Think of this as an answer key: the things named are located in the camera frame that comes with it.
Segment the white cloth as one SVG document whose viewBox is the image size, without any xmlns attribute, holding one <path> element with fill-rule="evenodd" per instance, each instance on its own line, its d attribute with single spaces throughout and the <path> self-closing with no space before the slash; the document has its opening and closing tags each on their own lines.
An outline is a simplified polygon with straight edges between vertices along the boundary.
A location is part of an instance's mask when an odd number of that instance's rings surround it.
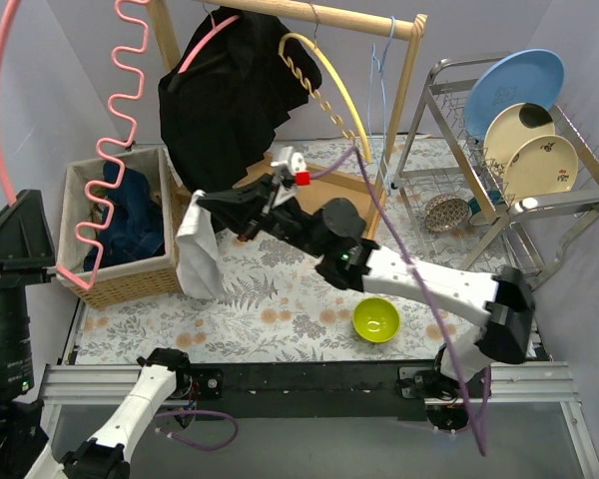
<svg viewBox="0 0 599 479">
<path fill-rule="evenodd" d="M 219 250 L 211 214 L 199 205 L 202 190 L 194 192 L 179 226 L 176 274 L 184 294 L 195 299 L 215 299 L 225 290 L 219 268 Z"/>
</svg>

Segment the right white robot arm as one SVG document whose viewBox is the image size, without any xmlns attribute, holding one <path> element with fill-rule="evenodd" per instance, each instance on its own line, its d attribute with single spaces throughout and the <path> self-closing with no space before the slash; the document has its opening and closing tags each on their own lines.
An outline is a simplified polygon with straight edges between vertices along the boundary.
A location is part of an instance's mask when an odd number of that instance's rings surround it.
<svg viewBox="0 0 599 479">
<path fill-rule="evenodd" d="M 365 238 L 366 223 L 350 200 L 334 198 L 308 213 L 283 186 L 264 174 L 237 189 L 196 192 L 193 203 L 242 240 L 266 233 L 318 258 L 316 272 L 338 289 L 424 303 L 437 322 L 443 311 L 469 321 L 471 329 L 445 339 L 437 354 L 431 382 L 443 396 L 458 394 L 494 362 L 525 362 L 535 301 L 519 269 L 474 272 L 413 259 Z"/>
</svg>

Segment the navy blue denim garment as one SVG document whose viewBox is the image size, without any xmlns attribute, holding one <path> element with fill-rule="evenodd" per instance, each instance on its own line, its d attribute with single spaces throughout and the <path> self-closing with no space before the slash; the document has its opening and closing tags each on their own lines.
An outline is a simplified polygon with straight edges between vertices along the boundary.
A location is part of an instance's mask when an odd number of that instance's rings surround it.
<svg viewBox="0 0 599 479">
<path fill-rule="evenodd" d="M 110 226 L 98 234 L 104 249 L 100 268 L 165 253 L 162 209 L 151 198 L 144 174 L 127 167 L 120 186 L 106 189 L 105 198 L 114 211 Z"/>
</svg>

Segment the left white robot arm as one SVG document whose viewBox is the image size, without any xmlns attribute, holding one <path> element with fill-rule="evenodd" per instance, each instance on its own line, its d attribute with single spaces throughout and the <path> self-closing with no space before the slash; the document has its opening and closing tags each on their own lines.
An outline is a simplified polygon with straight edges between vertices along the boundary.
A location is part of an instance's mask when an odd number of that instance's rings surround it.
<svg viewBox="0 0 599 479">
<path fill-rule="evenodd" d="M 127 478 L 135 449 L 169 399 L 193 385 L 186 353 L 157 348 L 139 361 L 138 378 L 113 415 L 72 451 L 57 456 L 62 408 L 37 398 L 26 287 L 58 271 L 37 190 L 20 192 L 0 210 L 0 478 Z"/>
</svg>

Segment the blue wire hanger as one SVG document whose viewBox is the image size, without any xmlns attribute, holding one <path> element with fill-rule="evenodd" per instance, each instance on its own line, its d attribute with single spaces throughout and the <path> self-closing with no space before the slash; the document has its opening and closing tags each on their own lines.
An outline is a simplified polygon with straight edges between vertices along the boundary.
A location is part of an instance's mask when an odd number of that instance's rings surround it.
<svg viewBox="0 0 599 479">
<path fill-rule="evenodd" d="M 381 148 L 377 153 L 374 148 L 374 143 L 371 143 L 371 153 L 373 159 L 377 163 L 377 178 L 380 180 L 381 188 L 389 195 L 390 184 L 388 180 L 388 154 L 387 154 L 387 105 L 386 105 L 386 90 L 384 83 L 385 63 L 388 50 L 390 48 L 392 39 L 395 32 L 396 20 L 393 16 L 390 17 L 391 26 L 390 32 L 381 51 L 381 54 L 377 53 L 376 44 L 373 43 L 371 46 L 370 55 L 370 68 L 369 68 L 369 80 L 368 80 L 368 92 L 366 102 L 366 125 L 368 129 L 368 135 L 373 139 L 373 133 L 371 131 L 371 114 L 373 112 L 372 99 L 373 99 L 373 80 L 377 77 L 378 80 L 378 92 L 380 93 L 381 100 L 381 132 L 378 136 L 381 138 Z"/>
</svg>

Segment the black garment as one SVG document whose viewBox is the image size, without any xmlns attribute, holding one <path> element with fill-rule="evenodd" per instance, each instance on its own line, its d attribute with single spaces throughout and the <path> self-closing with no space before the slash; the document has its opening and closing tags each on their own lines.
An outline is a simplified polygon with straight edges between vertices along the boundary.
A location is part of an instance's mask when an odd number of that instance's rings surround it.
<svg viewBox="0 0 599 479">
<path fill-rule="evenodd" d="M 207 193 L 231 188 L 259 162 L 276 129 L 309 100 L 281 53 L 314 87 L 321 72 L 275 16 L 221 7 L 198 26 L 186 48 L 200 45 L 212 26 L 234 23 L 203 46 L 190 66 L 179 63 L 158 86 L 161 137 L 184 186 Z"/>
</svg>

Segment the yellow hanger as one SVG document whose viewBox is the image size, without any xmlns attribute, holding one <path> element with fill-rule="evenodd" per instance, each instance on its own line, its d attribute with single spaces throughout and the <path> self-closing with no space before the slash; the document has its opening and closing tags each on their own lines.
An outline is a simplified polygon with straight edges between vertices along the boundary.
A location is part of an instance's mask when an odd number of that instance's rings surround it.
<svg viewBox="0 0 599 479">
<path fill-rule="evenodd" d="M 290 32 L 284 34 L 279 41 L 278 55 L 282 59 L 283 63 L 288 67 L 293 76 L 299 81 L 303 89 L 308 95 L 315 100 L 321 110 L 329 117 L 330 121 L 340 130 L 341 135 L 348 140 L 352 145 L 360 147 L 362 158 L 368 163 L 373 162 L 373 154 L 371 148 L 371 142 L 366 133 L 365 127 L 362 124 L 360 114 L 357 110 L 354 100 L 352 99 L 344 81 L 340 77 L 337 69 L 328 59 L 328 57 L 319 48 L 316 42 L 316 31 L 319 26 L 319 18 L 316 7 L 308 2 L 307 6 L 312 12 L 314 17 L 315 28 L 313 32 L 313 39 L 310 40 L 305 35 Z M 294 58 L 287 53 L 287 43 L 290 40 L 298 41 L 303 47 L 309 50 L 309 53 L 319 63 L 326 72 L 326 75 L 330 78 L 333 85 L 336 87 L 338 94 L 342 100 L 343 105 L 348 111 L 348 115 L 353 123 L 353 128 L 346 126 L 345 120 L 339 115 L 334 109 L 331 102 L 320 92 L 319 87 L 316 83 L 311 80 L 308 75 L 304 72 L 302 67 L 294 60 Z"/>
</svg>

